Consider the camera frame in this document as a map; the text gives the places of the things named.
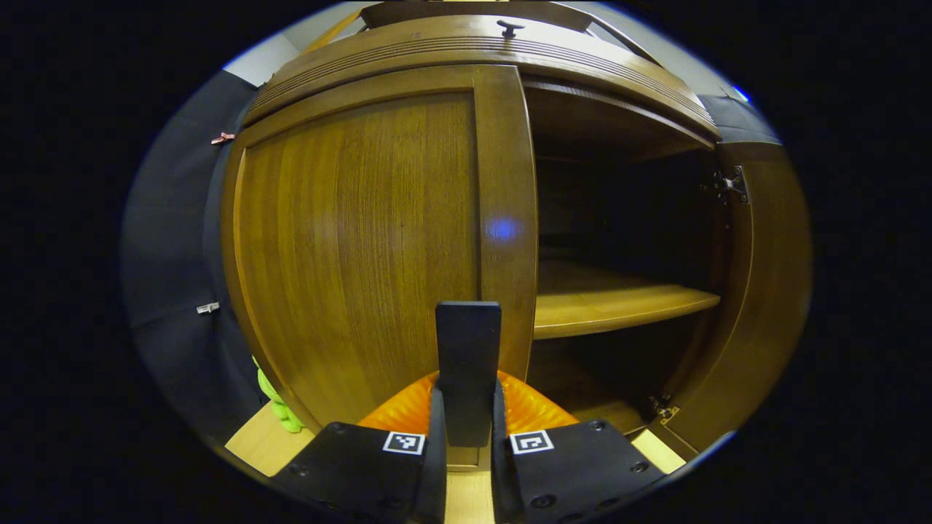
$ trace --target black curtain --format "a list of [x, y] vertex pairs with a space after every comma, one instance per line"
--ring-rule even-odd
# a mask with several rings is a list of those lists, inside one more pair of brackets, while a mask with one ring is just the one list
[[[130, 329], [174, 408], [223, 445], [267, 401], [229, 303], [219, 212], [231, 143], [256, 87], [220, 71], [169, 120], [133, 182], [120, 239]], [[198, 314], [197, 307], [220, 308]]]

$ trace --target cabinet hinge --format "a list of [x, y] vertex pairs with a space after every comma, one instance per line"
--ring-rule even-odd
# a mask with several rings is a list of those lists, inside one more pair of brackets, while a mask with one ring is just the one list
[[673, 418], [679, 412], [679, 406], [671, 406], [670, 399], [671, 395], [665, 394], [661, 397], [649, 396], [648, 400], [651, 401], [653, 410], [657, 413], [657, 416], [660, 417], [660, 423], [666, 425], [670, 419]]
[[210, 304], [204, 304], [203, 306], [198, 306], [198, 315], [211, 313], [219, 309], [220, 309], [220, 302], [211, 302]]
[[741, 166], [732, 167], [732, 178], [728, 178], [721, 174], [721, 171], [713, 172], [712, 182], [702, 183], [699, 185], [699, 188], [703, 191], [714, 193], [718, 197], [719, 202], [724, 205], [728, 205], [727, 194], [729, 191], [737, 193], [741, 203], [751, 203], [751, 197], [747, 194], [747, 186], [745, 186], [745, 170]]

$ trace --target wood grain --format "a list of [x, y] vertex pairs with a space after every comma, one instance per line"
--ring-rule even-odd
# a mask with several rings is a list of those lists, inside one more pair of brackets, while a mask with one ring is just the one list
[[[501, 302], [502, 368], [523, 373], [537, 232], [529, 135], [514, 132], [521, 96], [513, 67], [400, 72], [296, 103], [238, 137], [222, 217], [234, 310], [269, 381], [312, 430], [357, 421], [436, 369], [440, 300], [485, 290]], [[490, 110], [511, 127], [496, 127]], [[507, 189], [481, 181], [502, 173], [488, 163], [502, 151], [513, 156], [500, 164], [512, 169], [506, 180], [531, 186], [496, 214], [495, 193]], [[522, 234], [483, 240], [500, 215]], [[530, 276], [495, 276], [518, 270]]]
[[286, 63], [259, 92], [245, 118], [252, 125], [310, 94], [389, 71], [450, 63], [513, 64], [522, 74], [561, 78], [621, 96], [707, 140], [720, 134], [698, 97], [662, 67], [625, 49], [554, 25], [501, 37], [501, 17], [444, 16], [378, 27]]
[[308, 428], [288, 433], [269, 402], [226, 442], [226, 448], [265, 476], [274, 476], [314, 438]]
[[719, 297], [675, 284], [542, 260], [534, 338], [570, 337], [660, 322], [706, 310]]
[[476, 75], [475, 128], [482, 222], [482, 300], [501, 305], [499, 369], [528, 375], [537, 287], [537, 187], [524, 92], [517, 69]]
[[674, 395], [680, 412], [666, 425], [698, 451], [737, 429], [776, 385], [812, 293], [808, 213], [784, 148], [724, 144], [720, 162], [723, 170], [743, 166], [751, 203], [729, 206], [733, 253], [720, 318]]
[[449, 524], [495, 522], [491, 471], [446, 474], [444, 522]]

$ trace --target white wall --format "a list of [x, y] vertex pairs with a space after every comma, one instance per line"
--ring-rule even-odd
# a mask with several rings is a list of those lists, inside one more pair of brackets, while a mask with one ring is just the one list
[[700, 61], [687, 50], [671, 42], [651, 27], [637, 21], [607, 2], [559, 2], [596, 15], [615, 29], [627, 34], [657, 59], [670, 73], [679, 76], [696, 94], [722, 95], [739, 98], [731, 82], [721, 73]]
[[[347, 16], [353, 14], [357, 10], [372, 6], [373, 4], [381, 4], [381, 2], [340, 2], [339, 4], [334, 4], [286, 29], [284, 31], [285, 37], [288, 38], [296, 48], [304, 50], [308, 48], [311, 42], [317, 40], [321, 34], [335, 26], [338, 22], [347, 18]], [[362, 28], [363, 21], [358, 19], [341, 31], [340, 34], [336, 36], [335, 40], [339, 40], [341, 37], [345, 38], [351, 34], [356, 34]]]
[[239, 55], [225, 65], [224, 70], [254, 86], [261, 86], [298, 54], [295, 45], [283, 33], [278, 33]]

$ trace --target cabinet door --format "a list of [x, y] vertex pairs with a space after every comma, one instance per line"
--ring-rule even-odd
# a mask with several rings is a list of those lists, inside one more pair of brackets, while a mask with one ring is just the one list
[[226, 279], [256, 360], [312, 430], [356, 422], [437, 369], [441, 300], [502, 308], [500, 369], [523, 378], [537, 193], [517, 69], [374, 76], [236, 139]]
[[651, 430], [691, 459], [737, 430], [780, 380], [802, 334], [813, 285], [805, 196], [782, 145], [720, 144], [726, 176], [743, 174], [747, 202], [729, 192], [731, 262], [706, 348], [677, 387], [678, 412]]

